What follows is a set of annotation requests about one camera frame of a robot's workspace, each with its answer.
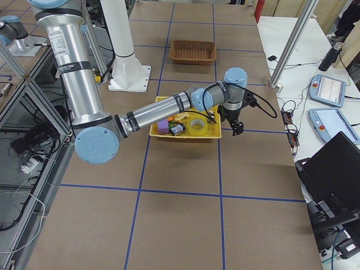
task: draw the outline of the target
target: electronic component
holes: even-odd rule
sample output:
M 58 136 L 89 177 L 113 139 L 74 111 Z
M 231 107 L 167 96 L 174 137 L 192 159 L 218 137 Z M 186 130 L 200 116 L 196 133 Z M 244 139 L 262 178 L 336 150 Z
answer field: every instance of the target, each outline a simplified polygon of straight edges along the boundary
M 310 109 L 309 117 L 325 142 L 342 131 L 353 143 L 360 144 L 359 136 L 338 108 Z
M 309 87 L 310 98 L 321 103 L 342 107 L 346 82 L 324 75 L 315 75 Z

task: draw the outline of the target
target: black bottle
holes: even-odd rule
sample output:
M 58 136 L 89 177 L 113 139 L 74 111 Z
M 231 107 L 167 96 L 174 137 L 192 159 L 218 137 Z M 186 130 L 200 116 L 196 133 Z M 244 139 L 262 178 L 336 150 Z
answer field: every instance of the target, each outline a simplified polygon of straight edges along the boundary
M 338 59 L 338 55 L 340 54 L 343 48 L 342 42 L 336 42 L 334 47 L 332 47 L 326 54 L 325 58 L 322 60 L 319 69 L 321 71 L 327 71 L 332 63 Z

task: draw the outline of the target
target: wicker basket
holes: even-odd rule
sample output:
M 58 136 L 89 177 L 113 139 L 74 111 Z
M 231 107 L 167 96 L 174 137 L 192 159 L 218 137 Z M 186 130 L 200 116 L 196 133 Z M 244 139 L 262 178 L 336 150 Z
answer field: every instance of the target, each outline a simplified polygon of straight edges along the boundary
M 170 58 L 176 64 L 211 65 L 216 59 L 215 43 L 174 40 L 170 47 Z

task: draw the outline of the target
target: sticker label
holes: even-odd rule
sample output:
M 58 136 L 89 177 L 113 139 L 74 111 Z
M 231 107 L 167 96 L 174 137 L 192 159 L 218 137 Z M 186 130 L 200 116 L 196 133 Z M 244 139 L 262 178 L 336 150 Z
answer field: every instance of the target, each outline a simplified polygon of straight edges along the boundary
M 59 58 L 64 55 L 70 54 L 68 43 L 66 42 L 64 32 L 59 29 L 49 33 L 49 40 L 51 43 L 52 50 L 55 58 Z
M 82 69 L 91 69 L 91 63 L 88 61 L 82 61 L 82 62 L 72 62 L 58 66 L 58 72 L 60 73 L 60 75 Z

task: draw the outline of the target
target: tape roll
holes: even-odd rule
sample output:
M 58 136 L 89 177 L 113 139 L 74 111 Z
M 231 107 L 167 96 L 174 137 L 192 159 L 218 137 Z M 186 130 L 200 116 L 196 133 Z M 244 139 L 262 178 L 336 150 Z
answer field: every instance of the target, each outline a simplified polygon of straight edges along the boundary
M 207 130 L 208 130 L 208 124 L 205 121 L 198 118 L 191 120 L 187 127 L 187 133 L 190 136 L 194 136 L 194 137 L 204 136 Z

